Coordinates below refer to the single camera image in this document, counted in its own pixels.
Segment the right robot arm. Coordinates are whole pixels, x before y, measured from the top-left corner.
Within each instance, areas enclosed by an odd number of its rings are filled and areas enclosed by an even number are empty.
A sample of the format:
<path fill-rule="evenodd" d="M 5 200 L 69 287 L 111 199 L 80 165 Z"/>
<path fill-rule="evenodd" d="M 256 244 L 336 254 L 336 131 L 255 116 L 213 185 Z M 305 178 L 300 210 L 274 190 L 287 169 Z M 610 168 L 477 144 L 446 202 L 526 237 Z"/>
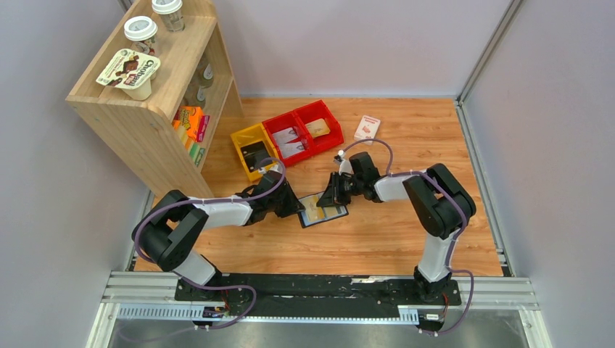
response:
<path fill-rule="evenodd" d="M 347 206 L 354 196 L 375 203 L 410 201 L 427 232 L 415 279 L 426 292 L 435 291 L 450 279 L 454 243 L 476 214 L 476 205 L 445 165 L 437 163 L 424 171 L 382 175 L 368 152 L 359 152 L 341 161 L 317 205 Z"/>

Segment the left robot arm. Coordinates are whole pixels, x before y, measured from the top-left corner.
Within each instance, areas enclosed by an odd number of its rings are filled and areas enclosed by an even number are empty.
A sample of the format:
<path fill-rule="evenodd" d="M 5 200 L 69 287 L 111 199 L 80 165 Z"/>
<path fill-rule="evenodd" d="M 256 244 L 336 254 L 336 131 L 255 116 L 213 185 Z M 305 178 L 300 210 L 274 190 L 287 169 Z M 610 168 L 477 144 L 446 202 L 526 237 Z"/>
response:
<path fill-rule="evenodd" d="M 218 270 L 194 249 L 203 231 L 254 225 L 269 213 L 287 218 L 304 209 L 285 175 L 271 169 L 258 184 L 224 198 L 203 199 L 169 191 L 133 229 L 131 238 L 146 261 L 205 286 Z"/>

